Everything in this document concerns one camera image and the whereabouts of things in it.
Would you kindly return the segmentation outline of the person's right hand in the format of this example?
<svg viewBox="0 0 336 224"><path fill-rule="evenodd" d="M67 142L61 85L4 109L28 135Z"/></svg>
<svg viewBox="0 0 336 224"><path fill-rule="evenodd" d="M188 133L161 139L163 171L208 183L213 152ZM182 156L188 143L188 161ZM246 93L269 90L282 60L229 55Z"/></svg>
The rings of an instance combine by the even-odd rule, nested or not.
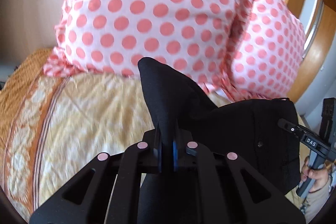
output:
<svg viewBox="0 0 336 224"><path fill-rule="evenodd" d="M315 180L313 186L309 190L310 193L314 193L329 184L329 170L326 166L322 169L310 169L308 163L309 157L307 156L301 170L301 181L304 182L308 178Z"/></svg>

